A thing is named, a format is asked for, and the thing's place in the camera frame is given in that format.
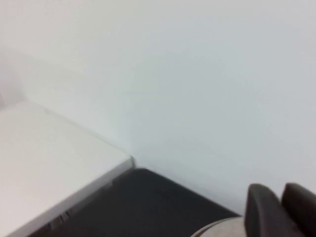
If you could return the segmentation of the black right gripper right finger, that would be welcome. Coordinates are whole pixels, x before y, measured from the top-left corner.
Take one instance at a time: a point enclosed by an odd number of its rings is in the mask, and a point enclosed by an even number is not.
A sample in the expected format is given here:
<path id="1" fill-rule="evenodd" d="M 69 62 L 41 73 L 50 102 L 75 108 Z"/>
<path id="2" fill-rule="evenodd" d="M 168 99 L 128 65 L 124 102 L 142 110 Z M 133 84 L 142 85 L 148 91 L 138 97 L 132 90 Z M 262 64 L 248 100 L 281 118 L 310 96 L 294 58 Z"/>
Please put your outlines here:
<path id="1" fill-rule="evenodd" d="M 306 237 L 316 236 L 316 195 L 296 183 L 285 185 L 281 205 Z"/>

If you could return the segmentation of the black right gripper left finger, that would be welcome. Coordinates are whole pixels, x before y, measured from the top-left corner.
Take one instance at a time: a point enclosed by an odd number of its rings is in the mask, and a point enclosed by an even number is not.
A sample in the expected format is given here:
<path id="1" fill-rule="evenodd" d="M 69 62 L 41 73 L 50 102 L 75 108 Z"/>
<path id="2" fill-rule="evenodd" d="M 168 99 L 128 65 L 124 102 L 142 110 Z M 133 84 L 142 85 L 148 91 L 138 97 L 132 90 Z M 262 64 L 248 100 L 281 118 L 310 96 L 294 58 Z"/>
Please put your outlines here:
<path id="1" fill-rule="evenodd" d="M 290 220 L 278 197 L 261 184 L 248 188 L 244 227 L 248 237 L 290 236 Z"/>

